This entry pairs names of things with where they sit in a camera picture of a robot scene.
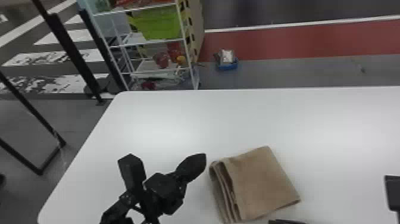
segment metal shelf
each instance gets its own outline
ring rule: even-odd
[[[159,40],[146,40],[141,32],[137,33],[129,33],[123,40],[121,45],[113,45],[110,48],[123,48],[127,46],[136,46],[136,45],[147,45],[152,43],[170,43],[170,42],[179,42],[183,41],[183,38],[177,39],[159,39]]]
[[[159,77],[163,79],[176,79],[178,71],[183,71],[188,69],[189,67],[181,67],[176,63],[172,63],[171,60],[169,61],[169,66],[165,69],[160,69],[158,65],[155,63],[155,61],[142,60],[136,71],[123,74],[129,74],[132,77],[137,77],[137,78]]]
[[[152,4],[152,5],[148,5],[145,7],[128,8],[125,10],[115,10],[115,11],[109,11],[109,12],[103,12],[103,13],[96,13],[93,16],[97,17],[97,16],[111,15],[111,14],[116,14],[116,13],[126,13],[126,12],[132,12],[132,11],[148,10],[151,8],[167,7],[167,6],[171,6],[171,5],[175,5],[175,2],[171,1],[170,3],[164,3],[164,4]]]
[[[170,0],[164,3],[149,4],[144,7],[140,7],[138,4],[132,4],[127,6],[131,8],[117,7],[111,11],[91,14],[93,18],[99,18],[99,20],[93,19],[93,22],[99,30],[101,38],[107,44],[109,54],[112,55],[114,60],[117,59],[114,64],[118,68],[120,74],[127,74],[136,81],[151,77],[161,78],[162,80],[165,79],[167,80],[166,82],[171,81],[179,83],[188,81],[191,82],[191,86],[194,89],[198,89],[199,77],[198,75],[196,77],[194,76],[194,68],[190,66],[194,60],[194,56],[190,52],[189,44],[186,42],[188,37],[192,37],[190,34],[193,25],[189,22],[189,18],[186,14],[182,13],[181,7],[186,9],[186,5],[182,5],[183,2],[182,0]],[[176,39],[146,40],[143,33],[132,30],[126,18],[127,15],[125,15],[126,12],[170,6],[176,8],[180,26],[180,35],[176,36]],[[183,53],[184,50],[187,65],[182,67],[176,63],[172,63],[170,60],[168,67],[160,69],[151,56],[158,52],[168,52],[168,48],[174,45],[167,43],[174,42],[177,43],[177,46],[180,46],[179,51]]]

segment crosswalk stripe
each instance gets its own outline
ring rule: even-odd
[[[93,74],[96,79],[106,78],[107,73]],[[86,86],[85,80],[80,74],[67,74],[58,77],[48,76],[16,76],[7,77],[14,86],[24,86],[19,89],[23,93],[35,94],[83,94]],[[8,94],[8,89],[0,83],[0,94]]]
[[[70,18],[65,24],[75,24],[75,23],[83,23],[82,18],[80,15],[74,15],[74,17]]]
[[[79,52],[86,62],[99,62],[104,60],[98,49],[84,49],[79,50]],[[65,51],[21,53],[8,60],[2,66],[36,66],[41,64],[63,63],[69,60]]]
[[[68,8],[69,6],[73,5],[76,3],[76,0],[66,0],[63,3],[51,8],[48,10],[49,13],[59,13],[60,11]],[[39,24],[43,23],[44,19],[41,15],[38,15],[37,17],[29,20],[28,22],[22,24],[21,26],[18,26],[17,28],[13,29],[12,31],[4,34],[3,36],[0,37],[0,48],[17,37],[23,35],[24,33],[28,32],[29,30],[32,30],[34,27],[38,26]]]
[[[0,14],[0,23],[4,23],[7,21],[8,21],[7,17],[4,14]]]
[[[85,42],[85,41],[93,40],[88,29],[68,30],[68,34],[70,35],[73,42]],[[54,43],[58,43],[58,40],[55,37],[54,33],[49,33],[42,39],[38,40],[35,43],[35,45],[46,45],[46,44],[54,44]]]

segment black pole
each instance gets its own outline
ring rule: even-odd
[[[43,173],[38,169],[33,163],[23,157],[19,152],[17,152],[13,147],[7,144],[7,142],[3,141],[0,138],[0,147],[3,148],[6,152],[10,153],[14,158],[16,158],[19,162],[23,163],[30,170],[32,170],[37,175],[42,175]]]
[[[42,15],[42,17],[46,20],[46,18],[49,14],[47,13],[47,10],[43,6],[43,4],[40,2],[40,0],[32,0],[32,2],[36,6],[37,10]]]
[[[90,35],[92,36],[94,42],[96,43],[96,46],[99,49],[101,55],[103,56],[105,64],[107,65],[108,70],[110,71],[110,75],[114,78],[116,84],[119,86],[121,90],[124,89],[125,91],[127,91],[128,89],[126,89],[118,70],[116,69],[116,67],[114,66],[113,62],[110,59],[112,55],[109,55],[107,47],[105,46],[103,40],[97,34],[97,31],[93,26],[88,11],[86,9],[79,10],[79,15],[82,18],[83,22],[85,22],[86,28],[89,30]]]
[[[75,65],[78,72],[82,75],[82,78],[85,80],[92,94],[96,97],[99,104],[103,104],[104,100],[101,98],[99,94],[100,91],[99,83],[97,82],[92,71],[82,58],[82,55],[76,48],[70,35],[63,26],[63,23],[61,22],[59,16],[54,13],[48,14],[46,9],[43,7],[43,4],[40,2],[40,0],[32,0],[32,2],[36,6],[40,14],[43,16],[43,18],[45,19],[47,25],[54,33],[55,37],[61,44],[62,48],[64,48],[65,52],[70,57],[70,60]]]

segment black object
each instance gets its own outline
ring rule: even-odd
[[[172,173],[156,173],[147,181],[142,160],[129,154],[118,161],[126,192],[105,211],[100,224],[133,224],[126,214],[130,209],[142,213],[142,224],[159,224],[162,214],[172,215],[183,204],[186,187],[205,169],[205,154],[186,158]]]
[[[283,219],[277,219],[277,220],[270,220],[268,224],[306,224],[305,222],[298,222],[298,221],[292,221],[292,220],[283,220]]]
[[[39,10],[40,14],[46,21],[47,25],[50,27],[51,31],[54,33],[54,36],[57,38],[62,48],[64,48],[65,52],[70,57],[78,72],[82,75],[82,78],[85,80],[87,86],[90,88],[91,93],[96,97],[98,105],[103,105],[105,101],[101,98],[99,94],[100,86],[97,83],[92,71],[82,58],[82,55],[76,48],[70,35],[63,26],[63,23],[61,22],[59,16],[54,13],[48,14],[40,0],[32,0],[32,2],[36,6],[37,10]]]
[[[389,209],[397,212],[400,223],[400,176],[385,176],[385,185]]]
[[[0,189],[5,185],[5,176],[0,173]]]
[[[46,121],[46,119],[29,103],[29,101],[11,84],[10,81],[4,76],[4,74],[0,71],[0,80],[4,83],[4,85],[11,91],[12,94],[29,110],[29,112],[34,115],[38,121],[50,132],[51,135],[54,136],[59,142],[59,145],[51,152],[49,157],[45,160],[44,164],[41,167],[36,167],[33,163],[31,163],[28,159],[23,157],[20,153],[18,153],[12,146],[8,145],[5,141],[0,138],[0,147],[4,148],[8,153],[14,156],[17,160],[35,172],[37,175],[43,175],[44,170],[50,165],[53,158],[60,151],[60,148],[66,145],[65,140],[58,134],[56,130]]]
[[[86,9],[79,10],[79,15],[82,18],[83,22],[85,22],[85,25],[86,25],[87,29],[89,30],[89,33],[92,36],[97,48],[99,49],[100,54],[103,56],[104,62],[107,65],[108,70],[110,71],[110,75],[114,78],[116,86],[118,86],[120,89],[119,92],[128,91],[128,89],[126,89],[126,87],[121,79],[120,73],[118,72],[117,68],[114,66],[113,62],[111,61],[112,55],[110,55],[108,53],[108,50],[107,50],[107,47],[105,46],[104,41],[97,34],[97,31],[96,31],[95,27],[93,26],[93,23],[90,20],[89,14],[86,11]]]

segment shelf rack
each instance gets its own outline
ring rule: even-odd
[[[195,69],[195,62],[197,62],[198,52],[204,38],[200,0],[171,0],[170,2],[150,3],[143,7],[116,7],[106,11],[99,10],[96,3],[102,1],[103,4],[107,4],[108,8],[111,8],[109,0],[84,1],[86,10],[106,44],[109,55],[112,55],[111,61],[117,68],[127,90],[131,90],[132,82],[150,77],[176,80],[177,82],[188,77],[193,89],[199,88],[200,78],[198,70]],[[132,30],[128,23],[127,13],[139,13],[142,10],[171,6],[176,7],[180,38],[147,40],[140,30]],[[166,48],[167,43],[178,43],[182,46],[182,51],[185,53],[185,64],[179,65],[169,60],[168,67],[160,69],[151,54],[143,53],[143,51],[154,52],[156,48]],[[132,77],[132,82],[126,83],[124,76]]]

